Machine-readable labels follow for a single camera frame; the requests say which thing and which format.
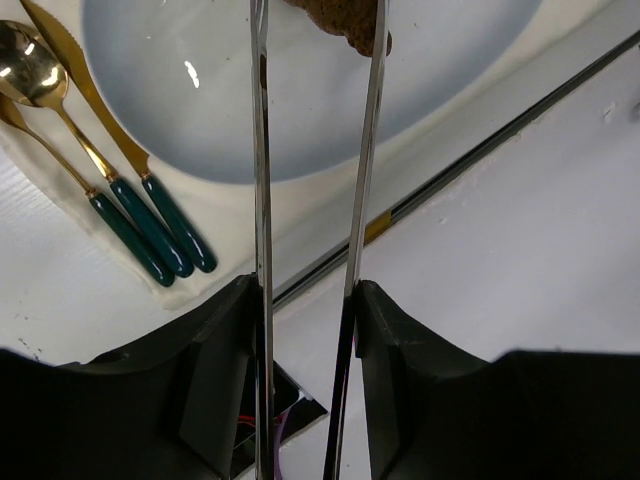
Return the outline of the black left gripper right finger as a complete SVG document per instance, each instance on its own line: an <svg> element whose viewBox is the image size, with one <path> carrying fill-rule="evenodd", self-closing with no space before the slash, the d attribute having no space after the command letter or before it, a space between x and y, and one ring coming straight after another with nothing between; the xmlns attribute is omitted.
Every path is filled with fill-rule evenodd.
<svg viewBox="0 0 640 480"><path fill-rule="evenodd" d="M375 479L635 479L639 358L510 351L484 361L356 291Z"/></svg>

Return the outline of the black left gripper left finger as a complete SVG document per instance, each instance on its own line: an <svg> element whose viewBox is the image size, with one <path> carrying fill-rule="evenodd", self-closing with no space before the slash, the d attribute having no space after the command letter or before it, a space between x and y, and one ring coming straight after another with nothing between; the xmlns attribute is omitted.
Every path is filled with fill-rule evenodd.
<svg viewBox="0 0 640 480"><path fill-rule="evenodd" d="M240 276L86 364L1 353L5 479L228 478L257 293Z"/></svg>

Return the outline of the brown chocolate croissant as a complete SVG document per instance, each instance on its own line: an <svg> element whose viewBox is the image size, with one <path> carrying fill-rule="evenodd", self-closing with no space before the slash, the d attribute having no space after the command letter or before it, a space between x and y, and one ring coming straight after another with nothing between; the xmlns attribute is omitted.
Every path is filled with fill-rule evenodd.
<svg viewBox="0 0 640 480"><path fill-rule="evenodd" d="M344 37L364 57L372 57L378 2L375 0L287 0L323 32Z"/></svg>

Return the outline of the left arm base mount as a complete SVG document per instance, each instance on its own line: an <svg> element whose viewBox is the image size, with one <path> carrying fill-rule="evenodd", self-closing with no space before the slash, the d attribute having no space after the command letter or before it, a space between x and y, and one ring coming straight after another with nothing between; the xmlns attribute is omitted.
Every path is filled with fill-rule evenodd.
<svg viewBox="0 0 640 480"><path fill-rule="evenodd" d="M327 410L282 367L274 363L274 442L278 450L327 414ZM255 368L248 365L231 464L238 479L255 463Z"/></svg>

